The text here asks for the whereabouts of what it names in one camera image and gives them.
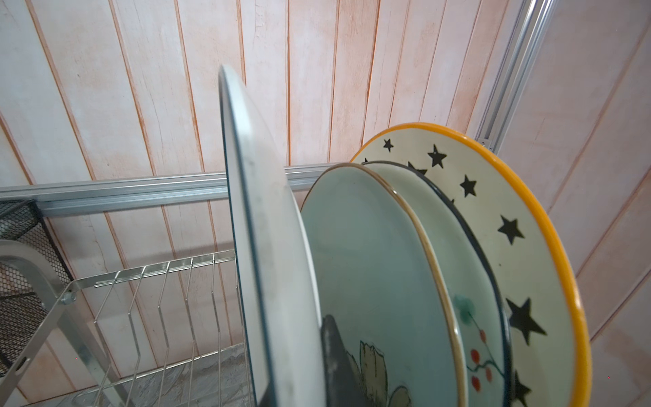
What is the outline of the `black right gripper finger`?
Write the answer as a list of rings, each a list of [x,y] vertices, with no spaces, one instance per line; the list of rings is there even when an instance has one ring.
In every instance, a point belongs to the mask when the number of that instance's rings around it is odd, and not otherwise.
[[[332,315],[323,318],[320,335],[325,366],[327,406],[371,406],[361,385],[354,377],[348,353]]]

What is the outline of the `white plate with flower outline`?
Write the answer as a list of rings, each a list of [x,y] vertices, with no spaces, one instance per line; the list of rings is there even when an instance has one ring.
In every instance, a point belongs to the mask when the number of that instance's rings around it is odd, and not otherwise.
[[[310,245],[274,138],[239,74],[220,67],[227,186],[254,396],[324,406],[321,312]]]

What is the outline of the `pale green plate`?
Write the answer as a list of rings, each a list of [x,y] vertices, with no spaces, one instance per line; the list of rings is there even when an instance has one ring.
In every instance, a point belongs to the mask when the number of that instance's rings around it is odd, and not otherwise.
[[[352,406],[465,406],[458,323],[427,233],[360,164],[338,164],[301,208],[322,313],[342,340]]]

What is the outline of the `cream plate with berry sprigs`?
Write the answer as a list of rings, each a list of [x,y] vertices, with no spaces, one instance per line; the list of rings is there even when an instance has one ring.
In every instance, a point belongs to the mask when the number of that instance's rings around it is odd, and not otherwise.
[[[510,331],[493,270],[475,234],[454,201],[419,171],[389,161],[365,167],[410,205],[430,239],[459,323],[469,404],[510,405]]]

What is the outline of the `cat and stars orange-rim plate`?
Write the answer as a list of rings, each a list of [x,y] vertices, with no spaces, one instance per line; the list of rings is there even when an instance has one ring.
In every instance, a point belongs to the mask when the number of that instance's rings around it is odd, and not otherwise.
[[[510,406],[586,406],[588,326],[571,263],[527,185],[479,142],[441,125],[408,123],[371,138],[355,163],[391,161],[449,198],[488,257],[510,330]]]

